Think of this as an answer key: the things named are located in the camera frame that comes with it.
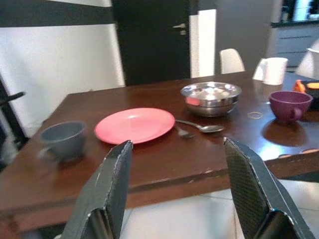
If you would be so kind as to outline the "purple ceramic cup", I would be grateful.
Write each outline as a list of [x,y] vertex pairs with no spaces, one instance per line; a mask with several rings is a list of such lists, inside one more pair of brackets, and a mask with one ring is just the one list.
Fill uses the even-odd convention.
[[312,100],[309,94],[295,91],[276,91],[269,96],[270,108],[276,121],[282,124],[300,120]]

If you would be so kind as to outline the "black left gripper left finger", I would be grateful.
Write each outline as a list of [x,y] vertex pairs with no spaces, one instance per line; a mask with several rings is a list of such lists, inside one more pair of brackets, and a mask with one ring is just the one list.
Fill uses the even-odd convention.
[[113,147],[82,187],[61,239],[119,239],[133,143]]

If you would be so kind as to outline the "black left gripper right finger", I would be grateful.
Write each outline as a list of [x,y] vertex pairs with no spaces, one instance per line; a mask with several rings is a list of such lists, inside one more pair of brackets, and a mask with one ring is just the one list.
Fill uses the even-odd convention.
[[316,239],[286,188],[258,154],[228,137],[224,149],[245,239]]

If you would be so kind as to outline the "steel fork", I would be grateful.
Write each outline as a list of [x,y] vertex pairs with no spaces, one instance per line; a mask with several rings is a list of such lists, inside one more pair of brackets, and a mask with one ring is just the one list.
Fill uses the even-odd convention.
[[181,129],[178,126],[174,126],[174,128],[177,130],[177,134],[181,137],[181,138],[185,138],[185,139],[189,139],[189,138],[193,138],[194,135],[189,133],[188,131]]

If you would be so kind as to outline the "white plastic chair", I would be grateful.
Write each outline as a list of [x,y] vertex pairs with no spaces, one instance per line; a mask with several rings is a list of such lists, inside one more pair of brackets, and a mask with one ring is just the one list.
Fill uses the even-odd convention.
[[307,49],[307,52],[295,73],[319,80],[319,38]]
[[264,76],[266,72],[266,63],[267,63],[267,59],[261,58],[261,60],[259,61],[255,69],[254,75],[252,77],[253,80],[258,80],[258,81],[264,80]]
[[244,72],[245,67],[238,51],[234,48],[223,49],[219,52],[221,74]]

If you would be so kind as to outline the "black metal frame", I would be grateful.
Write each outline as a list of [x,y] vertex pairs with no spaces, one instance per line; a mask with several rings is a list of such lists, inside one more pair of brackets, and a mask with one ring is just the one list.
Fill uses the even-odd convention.
[[24,95],[25,92],[9,94],[0,74],[0,173],[29,140],[10,104]]

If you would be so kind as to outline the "stainless steel bowl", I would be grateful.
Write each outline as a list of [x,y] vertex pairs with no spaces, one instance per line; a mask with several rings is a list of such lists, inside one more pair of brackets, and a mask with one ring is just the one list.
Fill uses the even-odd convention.
[[187,109],[202,117],[219,117],[231,112],[242,89],[230,83],[202,82],[183,87],[180,90]]

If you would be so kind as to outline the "orange and black box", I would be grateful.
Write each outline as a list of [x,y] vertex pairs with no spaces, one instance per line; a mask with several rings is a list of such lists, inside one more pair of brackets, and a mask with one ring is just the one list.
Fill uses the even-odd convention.
[[293,91],[312,96],[311,110],[319,111],[319,80],[296,80]]

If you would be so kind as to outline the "grey kitchen cabinet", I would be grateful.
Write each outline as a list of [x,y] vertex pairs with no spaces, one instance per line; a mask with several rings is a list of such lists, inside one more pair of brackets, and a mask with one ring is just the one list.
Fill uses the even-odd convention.
[[272,29],[271,56],[288,59],[287,67],[296,68],[314,42],[319,38],[319,24],[283,26]]

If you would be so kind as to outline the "pink round plate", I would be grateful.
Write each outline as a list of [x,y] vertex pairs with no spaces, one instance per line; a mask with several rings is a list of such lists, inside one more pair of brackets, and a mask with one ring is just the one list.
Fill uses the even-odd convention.
[[120,144],[130,140],[134,144],[156,139],[169,132],[175,124],[172,113],[158,108],[134,108],[111,114],[94,129],[101,141]]

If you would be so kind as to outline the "grey ceramic cup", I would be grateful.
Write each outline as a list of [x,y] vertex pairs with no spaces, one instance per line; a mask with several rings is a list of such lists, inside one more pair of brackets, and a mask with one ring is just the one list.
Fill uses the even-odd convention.
[[81,121],[66,121],[44,129],[39,136],[43,145],[37,157],[44,159],[47,153],[59,162],[73,161],[82,157],[86,125]]

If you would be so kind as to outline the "black door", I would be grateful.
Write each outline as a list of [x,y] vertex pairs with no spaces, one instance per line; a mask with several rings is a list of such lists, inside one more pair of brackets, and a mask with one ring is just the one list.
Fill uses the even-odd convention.
[[[127,86],[190,77],[189,0],[112,0]],[[185,23],[186,28],[174,29]]]

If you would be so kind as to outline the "white paper towel roll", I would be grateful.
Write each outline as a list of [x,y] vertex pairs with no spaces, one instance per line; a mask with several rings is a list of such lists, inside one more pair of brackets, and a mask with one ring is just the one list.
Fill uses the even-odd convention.
[[281,85],[287,67],[288,59],[283,57],[271,57],[265,59],[265,71],[263,83],[266,85]]

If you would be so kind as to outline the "steel spoon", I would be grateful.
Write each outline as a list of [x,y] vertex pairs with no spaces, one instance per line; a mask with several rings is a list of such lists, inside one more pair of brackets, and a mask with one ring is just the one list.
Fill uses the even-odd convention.
[[224,127],[220,126],[220,125],[202,126],[202,125],[190,122],[190,121],[179,120],[179,119],[175,119],[175,122],[194,126],[195,128],[197,128],[202,133],[213,133],[213,132],[220,132],[220,131],[224,130]]

